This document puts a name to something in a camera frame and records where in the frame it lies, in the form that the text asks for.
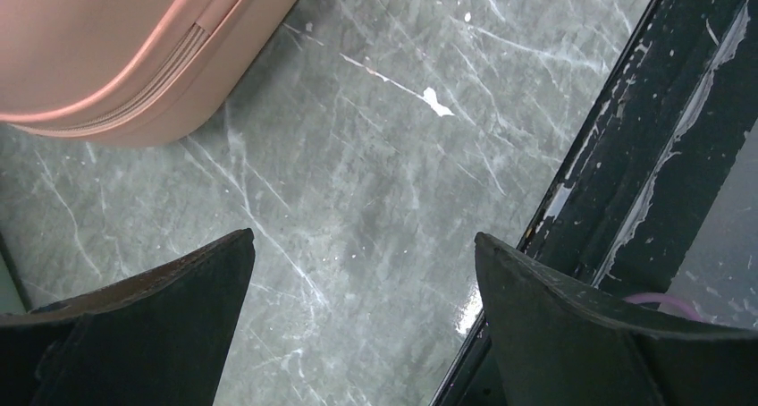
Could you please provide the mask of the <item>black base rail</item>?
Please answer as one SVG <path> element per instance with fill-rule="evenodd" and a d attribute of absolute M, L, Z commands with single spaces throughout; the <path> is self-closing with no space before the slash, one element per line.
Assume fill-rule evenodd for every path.
<path fill-rule="evenodd" d="M 518 245 L 628 303 L 757 333 L 757 0 L 651 0 Z M 484 309 L 435 405 L 509 405 Z"/>

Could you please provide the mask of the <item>pink hard-shell suitcase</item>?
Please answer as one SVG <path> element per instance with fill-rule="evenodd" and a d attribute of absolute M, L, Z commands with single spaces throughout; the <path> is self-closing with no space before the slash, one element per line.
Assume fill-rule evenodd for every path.
<path fill-rule="evenodd" d="M 298 0 L 1 0 L 1 121 L 153 147 L 205 123 Z"/>

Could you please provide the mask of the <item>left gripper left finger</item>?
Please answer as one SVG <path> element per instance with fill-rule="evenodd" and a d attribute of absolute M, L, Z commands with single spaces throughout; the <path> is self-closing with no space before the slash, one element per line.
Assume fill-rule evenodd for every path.
<path fill-rule="evenodd" d="M 241 229 L 101 289 L 2 315 L 2 404 L 212 404 L 254 263 L 254 234 Z"/>

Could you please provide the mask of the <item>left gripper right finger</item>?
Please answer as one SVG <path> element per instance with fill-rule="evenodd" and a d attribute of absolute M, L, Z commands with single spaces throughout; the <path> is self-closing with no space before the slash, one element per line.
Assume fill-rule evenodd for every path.
<path fill-rule="evenodd" d="M 475 260 L 507 404 L 756 404 L 754 330 L 628 303 L 487 233 Z"/>

